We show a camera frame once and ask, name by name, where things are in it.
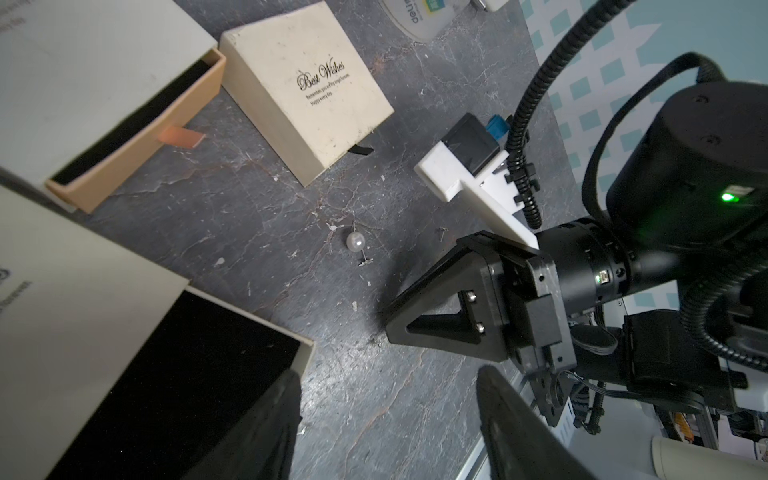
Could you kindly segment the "white pearl earring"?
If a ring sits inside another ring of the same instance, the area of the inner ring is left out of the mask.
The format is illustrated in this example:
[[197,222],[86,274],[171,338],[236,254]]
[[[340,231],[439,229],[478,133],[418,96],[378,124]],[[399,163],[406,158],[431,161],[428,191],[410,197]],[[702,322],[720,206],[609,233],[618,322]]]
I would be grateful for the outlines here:
[[357,230],[351,231],[347,237],[346,237],[346,247],[347,249],[355,254],[358,254],[360,256],[360,266],[365,266],[371,263],[372,259],[367,256],[366,248],[367,248],[367,241],[365,236]]

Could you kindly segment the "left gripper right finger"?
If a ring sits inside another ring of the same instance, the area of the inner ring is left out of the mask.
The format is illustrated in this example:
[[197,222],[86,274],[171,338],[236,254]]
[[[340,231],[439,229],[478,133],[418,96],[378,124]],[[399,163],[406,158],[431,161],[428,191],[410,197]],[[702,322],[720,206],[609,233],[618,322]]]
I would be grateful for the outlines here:
[[476,378],[481,432],[493,479],[592,479],[508,380],[484,365]]

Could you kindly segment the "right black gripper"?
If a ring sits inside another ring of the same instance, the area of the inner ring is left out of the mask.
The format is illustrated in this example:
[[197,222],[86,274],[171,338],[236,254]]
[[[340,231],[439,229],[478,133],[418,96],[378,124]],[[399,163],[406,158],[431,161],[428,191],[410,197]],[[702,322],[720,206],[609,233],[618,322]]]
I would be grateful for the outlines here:
[[489,232],[458,240],[398,295],[388,312],[390,343],[492,362],[510,358],[554,427],[576,366],[556,265],[548,254]]

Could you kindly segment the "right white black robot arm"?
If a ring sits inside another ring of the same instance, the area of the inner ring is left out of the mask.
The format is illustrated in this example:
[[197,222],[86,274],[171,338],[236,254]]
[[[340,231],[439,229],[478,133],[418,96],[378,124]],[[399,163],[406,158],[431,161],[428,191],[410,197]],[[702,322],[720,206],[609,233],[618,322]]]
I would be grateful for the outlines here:
[[525,155],[567,64],[627,8],[599,1],[507,119],[462,117],[417,172],[486,229],[393,302],[390,342],[512,361],[556,425],[581,389],[706,414],[767,409],[767,89],[683,54],[614,114],[582,184],[585,217],[543,229]]

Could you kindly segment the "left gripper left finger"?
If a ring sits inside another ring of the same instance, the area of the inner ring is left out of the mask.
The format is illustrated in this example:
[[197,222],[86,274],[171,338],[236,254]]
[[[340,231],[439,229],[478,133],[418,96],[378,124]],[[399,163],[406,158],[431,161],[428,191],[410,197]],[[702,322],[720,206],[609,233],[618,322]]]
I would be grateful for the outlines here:
[[300,376],[284,371],[185,479],[287,479],[301,421]]

